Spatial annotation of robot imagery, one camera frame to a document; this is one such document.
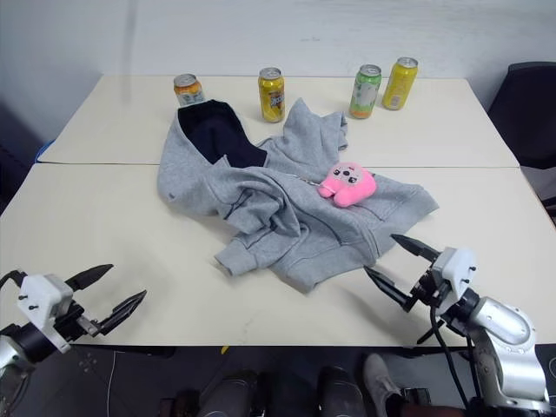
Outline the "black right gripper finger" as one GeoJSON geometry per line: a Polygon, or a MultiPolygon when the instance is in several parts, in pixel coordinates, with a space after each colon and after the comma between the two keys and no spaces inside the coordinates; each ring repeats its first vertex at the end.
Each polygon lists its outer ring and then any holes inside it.
{"type": "Polygon", "coordinates": [[[434,263],[440,256],[440,251],[428,246],[422,241],[400,234],[391,234],[390,236],[397,244],[412,255],[422,257],[431,263],[434,263]]]}
{"type": "Polygon", "coordinates": [[[384,295],[388,296],[391,300],[397,303],[405,312],[409,312],[413,308],[414,299],[410,295],[401,292],[383,273],[376,271],[369,266],[365,266],[364,270],[374,285],[384,295]]]}

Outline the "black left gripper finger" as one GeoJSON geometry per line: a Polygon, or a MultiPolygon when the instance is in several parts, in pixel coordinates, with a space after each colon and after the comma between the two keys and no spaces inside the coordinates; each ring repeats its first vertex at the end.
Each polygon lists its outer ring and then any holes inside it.
{"type": "Polygon", "coordinates": [[[72,276],[65,283],[73,291],[84,290],[99,281],[113,267],[113,264],[98,265],[72,276]]]}
{"type": "Polygon", "coordinates": [[[99,333],[107,335],[126,321],[141,304],[146,294],[147,291],[143,290],[135,295],[131,295],[114,307],[111,315],[98,323],[99,333]]]}

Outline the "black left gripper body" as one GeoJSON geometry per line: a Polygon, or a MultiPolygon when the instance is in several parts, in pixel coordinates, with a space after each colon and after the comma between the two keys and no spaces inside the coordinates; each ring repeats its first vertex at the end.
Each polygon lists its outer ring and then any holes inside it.
{"type": "Polygon", "coordinates": [[[76,302],[69,305],[66,314],[56,318],[54,329],[67,342],[77,341],[85,335],[96,337],[100,334],[98,323],[88,319],[84,315],[84,308],[76,302]]]}

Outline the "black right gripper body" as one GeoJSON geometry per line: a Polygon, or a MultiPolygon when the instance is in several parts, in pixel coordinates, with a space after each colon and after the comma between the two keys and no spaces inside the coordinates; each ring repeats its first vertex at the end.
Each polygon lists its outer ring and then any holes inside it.
{"type": "Polygon", "coordinates": [[[420,301],[424,305],[436,308],[437,313],[446,313],[453,305],[451,282],[443,276],[444,264],[436,259],[410,291],[407,310],[410,311],[420,301]]]}

